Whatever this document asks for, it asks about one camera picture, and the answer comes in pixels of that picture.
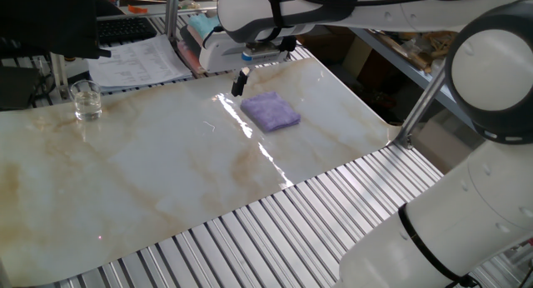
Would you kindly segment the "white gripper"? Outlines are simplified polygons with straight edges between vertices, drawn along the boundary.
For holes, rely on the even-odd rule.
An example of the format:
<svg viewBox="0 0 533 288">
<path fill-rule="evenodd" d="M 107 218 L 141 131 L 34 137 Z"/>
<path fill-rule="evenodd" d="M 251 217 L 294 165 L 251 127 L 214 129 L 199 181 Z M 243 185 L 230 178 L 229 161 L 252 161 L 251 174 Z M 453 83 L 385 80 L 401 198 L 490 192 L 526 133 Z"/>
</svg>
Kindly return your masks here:
<svg viewBox="0 0 533 288">
<path fill-rule="evenodd" d="M 245 60 L 243 56 L 247 49 L 246 44 L 234 42 L 221 28 L 215 28 L 206 35 L 200 47 L 199 62 L 208 73 L 241 69 L 231 89 L 234 97 L 241 96 L 251 72 L 246 66 L 252 64 L 250 59 Z"/>
</svg>

